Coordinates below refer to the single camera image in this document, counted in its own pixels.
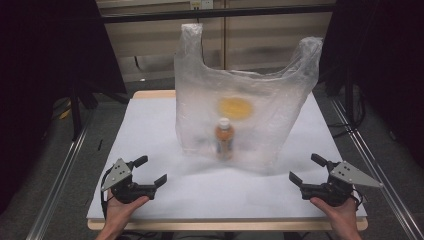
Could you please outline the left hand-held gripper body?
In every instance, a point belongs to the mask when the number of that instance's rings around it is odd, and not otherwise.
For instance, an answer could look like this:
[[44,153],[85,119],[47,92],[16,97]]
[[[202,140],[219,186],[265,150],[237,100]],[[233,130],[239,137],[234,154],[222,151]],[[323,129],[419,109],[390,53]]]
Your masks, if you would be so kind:
[[133,181],[133,161],[125,162],[119,158],[109,168],[101,181],[101,193],[110,190],[113,196],[121,203],[131,203],[142,196],[150,200],[155,198],[157,187],[154,184],[140,185]]

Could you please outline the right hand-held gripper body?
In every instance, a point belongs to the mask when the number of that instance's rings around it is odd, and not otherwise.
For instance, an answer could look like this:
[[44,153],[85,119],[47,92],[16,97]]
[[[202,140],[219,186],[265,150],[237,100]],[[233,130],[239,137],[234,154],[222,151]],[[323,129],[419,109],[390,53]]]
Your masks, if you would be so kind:
[[349,198],[356,200],[353,195],[355,185],[375,188],[384,186],[383,183],[346,161],[334,163],[324,160],[319,165],[327,169],[327,181],[320,185],[300,182],[300,192],[303,200],[310,200],[316,197],[332,207],[338,207],[343,205]]

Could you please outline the clear plastic bag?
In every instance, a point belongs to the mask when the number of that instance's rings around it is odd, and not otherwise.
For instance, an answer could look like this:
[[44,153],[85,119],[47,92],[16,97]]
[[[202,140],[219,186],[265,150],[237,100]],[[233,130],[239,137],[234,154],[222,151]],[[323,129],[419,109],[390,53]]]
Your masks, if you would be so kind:
[[[260,171],[279,161],[279,154],[302,106],[318,82],[323,40],[306,37],[298,43],[289,64],[273,73],[216,70],[204,64],[199,23],[181,26],[174,55],[176,134],[182,151],[225,165]],[[234,127],[233,153],[217,156],[215,128],[218,102],[238,97],[249,101],[253,114],[229,119]]]

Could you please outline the person's left hand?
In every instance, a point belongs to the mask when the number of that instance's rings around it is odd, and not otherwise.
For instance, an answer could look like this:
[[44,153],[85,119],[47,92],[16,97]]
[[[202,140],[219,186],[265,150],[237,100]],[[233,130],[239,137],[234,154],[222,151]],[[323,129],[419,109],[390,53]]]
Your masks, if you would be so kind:
[[124,204],[115,197],[111,197],[108,201],[106,222],[102,230],[123,232],[132,214],[148,201],[148,197],[142,196],[131,203]]

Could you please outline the person's right hand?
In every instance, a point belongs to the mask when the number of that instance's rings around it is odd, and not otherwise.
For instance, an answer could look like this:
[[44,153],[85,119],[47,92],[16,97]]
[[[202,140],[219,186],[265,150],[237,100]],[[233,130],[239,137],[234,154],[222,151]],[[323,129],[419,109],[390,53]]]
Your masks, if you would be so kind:
[[346,200],[341,206],[332,207],[322,199],[313,197],[310,202],[326,214],[335,234],[359,233],[356,224],[356,203]]

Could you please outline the black tripod stand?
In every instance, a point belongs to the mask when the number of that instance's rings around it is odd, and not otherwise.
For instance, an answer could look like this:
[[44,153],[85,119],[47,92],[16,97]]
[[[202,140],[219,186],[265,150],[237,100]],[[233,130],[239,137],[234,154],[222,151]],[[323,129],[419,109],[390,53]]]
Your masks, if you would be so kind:
[[346,64],[333,65],[326,72],[325,78],[326,93],[328,96],[336,96],[341,89],[344,89],[345,113],[348,122],[353,125],[353,76],[351,69]]
[[88,110],[96,109],[98,100],[96,94],[102,94],[121,104],[128,104],[127,90],[124,83],[117,86],[112,84],[101,84],[94,80],[73,79],[69,87],[69,99],[71,103],[71,113],[73,122],[73,138],[75,141],[83,131],[80,105]]

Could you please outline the orange drink bottle white cap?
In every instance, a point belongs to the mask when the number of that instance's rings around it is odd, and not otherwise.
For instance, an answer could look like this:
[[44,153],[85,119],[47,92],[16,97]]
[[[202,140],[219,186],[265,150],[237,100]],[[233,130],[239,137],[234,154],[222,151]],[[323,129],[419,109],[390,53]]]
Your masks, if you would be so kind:
[[228,160],[233,153],[234,127],[228,118],[220,118],[215,128],[217,141],[217,156],[221,160]]

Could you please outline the round orange fruit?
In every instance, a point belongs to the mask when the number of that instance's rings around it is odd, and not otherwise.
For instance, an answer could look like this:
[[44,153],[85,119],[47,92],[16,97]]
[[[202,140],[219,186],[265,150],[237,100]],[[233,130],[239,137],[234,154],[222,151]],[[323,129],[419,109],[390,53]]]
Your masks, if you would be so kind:
[[243,120],[253,114],[252,104],[243,98],[222,98],[218,102],[218,110],[224,117],[233,120]]

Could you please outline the dark curtain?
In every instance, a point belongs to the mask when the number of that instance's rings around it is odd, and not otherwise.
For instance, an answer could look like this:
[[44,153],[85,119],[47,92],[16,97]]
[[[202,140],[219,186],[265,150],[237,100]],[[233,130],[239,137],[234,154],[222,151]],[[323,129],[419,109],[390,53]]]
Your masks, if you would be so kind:
[[96,0],[0,0],[0,215],[38,158],[53,104],[124,93]]
[[336,0],[320,80],[356,83],[424,168],[424,0]]

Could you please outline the black horizontal bar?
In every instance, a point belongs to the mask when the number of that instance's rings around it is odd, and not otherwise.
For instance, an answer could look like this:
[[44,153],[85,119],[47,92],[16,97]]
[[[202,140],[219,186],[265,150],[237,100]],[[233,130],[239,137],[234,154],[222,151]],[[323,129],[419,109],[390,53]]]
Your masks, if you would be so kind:
[[103,23],[129,23],[129,22],[148,22],[148,21],[167,21],[184,19],[203,19],[203,18],[221,18],[221,17],[244,17],[260,15],[279,15],[279,14],[306,14],[306,13],[325,13],[333,12],[335,4],[314,4],[314,5],[292,5],[278,7],[256,7],[256,8],[227,8],[212,10],[187,10],[171,11],[159,13],[131,13],[131,14],[111,14],[103,15]]

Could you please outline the aluminium floor rail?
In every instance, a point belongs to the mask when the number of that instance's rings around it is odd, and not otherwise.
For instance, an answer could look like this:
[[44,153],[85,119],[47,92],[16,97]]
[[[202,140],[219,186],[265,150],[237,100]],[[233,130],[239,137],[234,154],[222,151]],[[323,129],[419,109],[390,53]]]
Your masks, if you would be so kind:
[[35,222],[33,223],[25,240],[43,240],[59,203],[60,197],[65,189],[70,173],[73,169],[73,165],[75,164],[80,153],[80,149],[84,144],[88,128],[92,123],[93,116],[94,112],[89,111],[87,117],[84,120],[82,129],[80,130],[80,133],[77,135],[76,139],[72,142],[64,162],[58,172],[58,175],[56,176],[54,184],[51,187],[41,210],[37,214]]
[[381,188],[382,195],[406,233],[408,239],[424,240],[424,232],[420,229],[415,218],[392,186],[383,169],[380,167],[377,159],[366,144],[366,141],[363,139],[360,132],[350,124],[347,117],[347,110],[337,99],[332,100],[331,103],[339,119],[343,124],[345,124],[347,134],[355,145],[371,175],[383,184],[383,187]]

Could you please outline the white wall socket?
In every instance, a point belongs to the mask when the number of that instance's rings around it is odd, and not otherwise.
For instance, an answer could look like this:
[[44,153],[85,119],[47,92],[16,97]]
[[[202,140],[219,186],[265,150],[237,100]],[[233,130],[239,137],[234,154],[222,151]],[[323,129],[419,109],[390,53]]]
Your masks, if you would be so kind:
[[213,0],[190,0],[191,10],[210,10],[214,8]]

